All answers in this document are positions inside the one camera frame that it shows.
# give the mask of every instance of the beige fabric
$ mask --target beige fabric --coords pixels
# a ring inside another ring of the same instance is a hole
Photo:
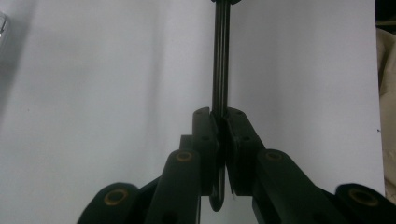
[[[396,203],[396,36],[377,29],[376,38],[386,193]]]

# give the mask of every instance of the round joint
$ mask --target round joint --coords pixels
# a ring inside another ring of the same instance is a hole
[[[105,196],[105,204],[115,206],[128,197],[126,189],[113,189]]]
[[[267,152],[265,153],[265,159],[268,161],[281,161],[283,157],[277,152]]]
[[[367,192],[366,190],[350,189],[348,193],[349,193],[349,197],[352,198],[357,203],[361,203],[370,207],[376,207],[379,205],[378,199],[373,194]]]
[[[192,154],[190,152],[186,152],[186,151],[179,152],[176,155],[176,159],[178,161],[190,161],[192,159]]]

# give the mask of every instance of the black object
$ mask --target black object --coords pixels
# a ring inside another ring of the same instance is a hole
[[[395,223],[396,206],[361,185],[332,195],[316,187],[285,153],[266,149],[248,117],[227,106],[230,5],[216,1],[213,105],[196,110],[192,135],[168,158],[163,174],[142,189],[113,184],[102,189],[78,224],[192,224],[201,196],[219,211],[227,166],[236,195],[252,196],[259,223]]]

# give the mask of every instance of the thin black shaft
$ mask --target thin black shaft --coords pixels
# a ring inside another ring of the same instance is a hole
[[[215,61],[213,66],[212,112],[217,122],[227,112],[230,2],[216,2]]]
[[[217,173],[213,186],[213,193],[209,197],[210,204],[214,211],[219,211],[224,202],[226,127],[223,118],[227,113],[230,6],[230,0],[216,1],[212,114],[219,128],[219,152],[216,156]]]

